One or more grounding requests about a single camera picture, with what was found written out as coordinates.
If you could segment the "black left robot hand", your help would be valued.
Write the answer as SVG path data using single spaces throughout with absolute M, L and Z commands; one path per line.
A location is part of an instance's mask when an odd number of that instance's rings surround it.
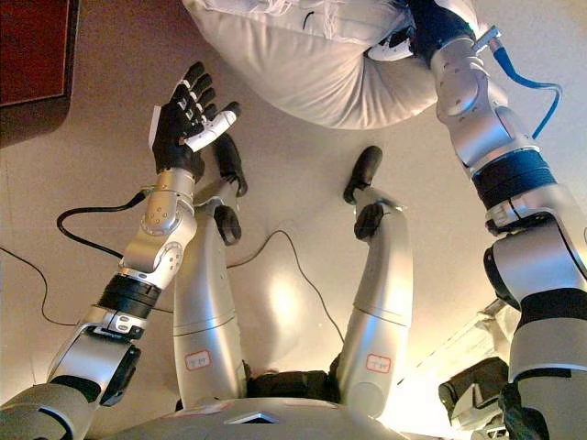
M 241 114 L 237 102 L 218 110 L 212 77 L 198 61 L 177 83 L 167 104 L 156 106 L 149 145 L 156 172 L 182 169 L 200 179 L 205 165 L 200 151 L 219 139 Z

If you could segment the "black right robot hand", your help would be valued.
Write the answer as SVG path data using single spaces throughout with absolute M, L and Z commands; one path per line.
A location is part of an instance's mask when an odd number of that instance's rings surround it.
M 478 19 L 472 1 L 393 1 L 402 15 L 385 37 L 366 51 L 373 61 L 393 62 L 417 56 L 429 63 L 452 39 L 477 38 Z

